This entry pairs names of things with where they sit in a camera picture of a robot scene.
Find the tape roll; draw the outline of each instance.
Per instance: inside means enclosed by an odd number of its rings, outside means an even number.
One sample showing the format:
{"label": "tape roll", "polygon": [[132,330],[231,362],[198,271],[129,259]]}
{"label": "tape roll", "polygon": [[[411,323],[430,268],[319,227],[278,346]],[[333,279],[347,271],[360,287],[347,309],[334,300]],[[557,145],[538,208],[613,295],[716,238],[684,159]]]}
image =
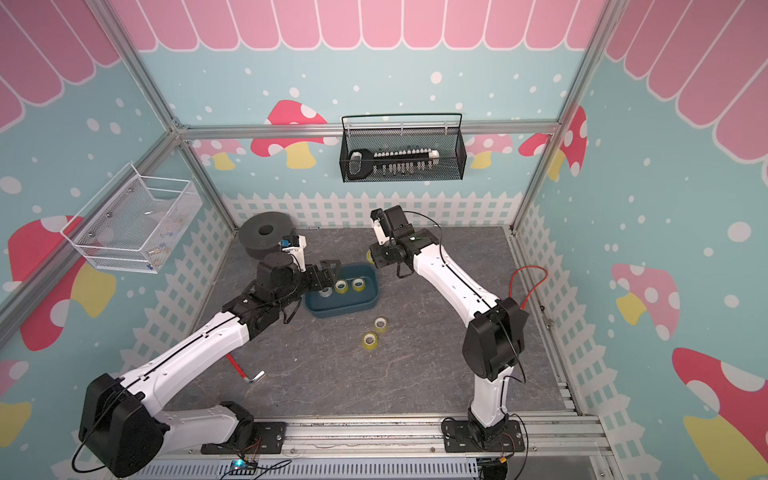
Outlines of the tape roll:
{"label": "tape roll", "polygon": [[373,329],[376,332],[384,333],[386,332],[388,327],[389,327],[389,321],[383,316],[376,317],[376,319],[373,320]]}
{"label": "tape roll", "polygon": [[366,289],[366,280],[363,278],[355,278],[352,280],[352,290],[356,292],[362,292]]}
{"label": "tape roll", "polygon": [[379,337],[374,332],[368,332],[362,336],[362,346],[366,350],[373,350],[379,345]]}
{"label": "tape roll", "polygon": [[337,280],[333,288],[336,290],[336,293],[346,293],[349,290],[349,284],[346,280]]}

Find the red cable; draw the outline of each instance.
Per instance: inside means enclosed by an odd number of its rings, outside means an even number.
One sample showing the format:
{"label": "red cable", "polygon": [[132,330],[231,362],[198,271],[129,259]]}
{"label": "red cable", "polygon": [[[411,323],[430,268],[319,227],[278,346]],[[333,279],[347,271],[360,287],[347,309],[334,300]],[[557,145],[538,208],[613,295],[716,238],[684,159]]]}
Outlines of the red cable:
{"label": "red cable", "polygon": [[237,370],[237,372],[240,374],[241,377],[243,377],[244,379],[248,378],[248,376],[245,374],[243,369],[241,369],[240,366],[237,365],[237,362],[235,362],[235,359],[229,353],[227,354],[227,360],[229,360],[232,366],[235,367],[235,370]]}
{"label": "red cable", "polygon": [[536,290],[536,288],[539,285],[541,285],[542,283],[544,283],[544,281],[549,277],[549,272],[547,271],[547,269],[545,269],[542,266],[539,266],[539,265],[525,265],[525,266],[521,266],[520,268],[515,270],[515,272],[512,274],[512,278],[509,279],[509,296],[512,296],[512,282],[515,281],[515,275],[517,275],[520,270],[525,270],[526,268],[538,268],[539,270],[544,272],[544,278],[541,279],[541,282],[536,283],[534,285],[534,287],[531,289],[531,291],[528,292],[528,295],[525,296],[525,300],[523,300],[523,303],[520,305],[521,309],[524,309],[525,305],[528,304],[528,299],[531,297],[531,294],[533,294],[534,290]]}

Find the metal bracket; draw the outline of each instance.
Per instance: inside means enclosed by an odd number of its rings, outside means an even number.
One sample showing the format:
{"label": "metal bracket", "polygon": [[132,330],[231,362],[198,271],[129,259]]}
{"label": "metal bracket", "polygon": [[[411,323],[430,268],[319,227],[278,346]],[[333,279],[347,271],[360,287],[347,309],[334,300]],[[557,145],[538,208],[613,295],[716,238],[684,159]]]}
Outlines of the metal bracket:
{"label": "metal bracket", "polygon": [[[283,451],[283,442],[286,436],[286,423],[284,422],[254,422],[253,441],[251,447],[243,451],[244,455],[279,455]],[[203,455],[231,455],[232,449],[220,443],[206,443],[200,447]]]}
{"label": "metal bracket", "polygon": [[443,422],[443,444],[448,453],[463,452],[524,452],[525,441],[520,431],[520,422],[509,420],[504,432],[500,433],[496,440],[483,445],[480,448],[469,433],[469,420],[454,420],[453,422]]}

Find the blue tray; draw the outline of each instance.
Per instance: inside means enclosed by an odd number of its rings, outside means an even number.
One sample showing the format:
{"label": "blue tray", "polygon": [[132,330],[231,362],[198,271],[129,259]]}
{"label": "blue tray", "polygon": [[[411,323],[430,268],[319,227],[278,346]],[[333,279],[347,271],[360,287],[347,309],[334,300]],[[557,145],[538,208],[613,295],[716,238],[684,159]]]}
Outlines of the blue tray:
{"label": "blue tray", "polygon": [[[362,292],[352,290],[352,280],[363,278],[366,288]],[[335,290],[331,296],[323,298],[319,292],[309,292],[304,296],[306,308],[316,318],[329,318],[331,316],[346,315],[347,313],[370,310],[379,301],[379,282],[376,279],[376,271],[369,263],[350,263],[339,269],[339,279],[349,283],[346,293],[337,293]]]}

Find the black wire basket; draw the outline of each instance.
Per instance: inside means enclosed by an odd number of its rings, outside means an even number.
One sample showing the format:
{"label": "black wire basket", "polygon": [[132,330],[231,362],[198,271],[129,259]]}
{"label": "black wire basket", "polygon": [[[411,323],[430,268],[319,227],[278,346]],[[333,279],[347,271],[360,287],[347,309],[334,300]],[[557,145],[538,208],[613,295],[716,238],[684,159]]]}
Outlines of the black wire basket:
{"label": "black wire basket", "polygon": [[345,182],[461,180],[461,114],[349,115],[339,165]]}

